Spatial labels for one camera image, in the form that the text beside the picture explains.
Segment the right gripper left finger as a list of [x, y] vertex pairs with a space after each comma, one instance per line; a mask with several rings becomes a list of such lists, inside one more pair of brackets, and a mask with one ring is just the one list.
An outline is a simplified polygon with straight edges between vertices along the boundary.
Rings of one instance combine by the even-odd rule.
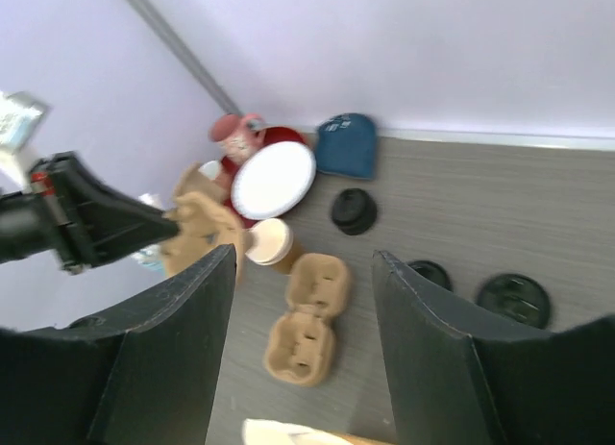
[[64, 329], [1, 333], [5, 444], [202, 444], [234, 297], [235, 249]]

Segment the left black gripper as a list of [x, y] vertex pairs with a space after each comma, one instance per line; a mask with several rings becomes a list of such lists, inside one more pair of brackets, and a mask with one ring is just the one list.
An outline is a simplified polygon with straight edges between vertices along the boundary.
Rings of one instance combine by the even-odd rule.
[[102, 183], [71, 159], [71, 194], [63, 163], [72, 154], [38, 158], [28, 171], [35, 213], [46, 242], [70, 275], [107, 265], [172, 238], [175, 221], [160, 209]]

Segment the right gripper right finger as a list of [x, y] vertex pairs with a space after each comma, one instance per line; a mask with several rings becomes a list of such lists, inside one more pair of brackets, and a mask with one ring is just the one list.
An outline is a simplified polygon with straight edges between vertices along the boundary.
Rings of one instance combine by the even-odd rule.
[[372, 289], [401, 444], [610, 444], [614, 319], [553, 333], [483, 309], [386, 251]]

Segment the black coffee lid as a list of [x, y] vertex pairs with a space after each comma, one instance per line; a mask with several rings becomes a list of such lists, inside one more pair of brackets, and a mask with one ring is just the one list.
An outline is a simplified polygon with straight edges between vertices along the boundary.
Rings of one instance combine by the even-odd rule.
[[548, 328], [552, 302], [547, 290], [536, 280], [521, 274], [492, 276], [481, 286], [475, 303], [500, 316], [540, 330]]
[[409, 261], [407, 265], [430, 282], [437, 284], [450, 292], [454, 291], [454, 286], [450, 275], [440, 264], [431, 260], [414, 260]]

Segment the brown paper bag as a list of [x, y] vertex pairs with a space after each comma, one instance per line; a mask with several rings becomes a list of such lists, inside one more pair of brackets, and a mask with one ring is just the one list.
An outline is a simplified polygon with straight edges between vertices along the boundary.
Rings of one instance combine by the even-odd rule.
[[246, 445], [387, 445], [387, 442], [351, 434], [325, 432], [303, 425], [264, 419], [246, 419], [241, 436]]

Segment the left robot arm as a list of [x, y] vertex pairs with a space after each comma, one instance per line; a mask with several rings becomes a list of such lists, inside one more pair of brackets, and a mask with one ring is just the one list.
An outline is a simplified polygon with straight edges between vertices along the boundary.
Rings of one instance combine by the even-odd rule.
[[177, 236], [163, 210], [104, 184], [74, 152], [37, 160], [26, 188], [1, 196], [1, 261], [53, 251], [71, 275]]

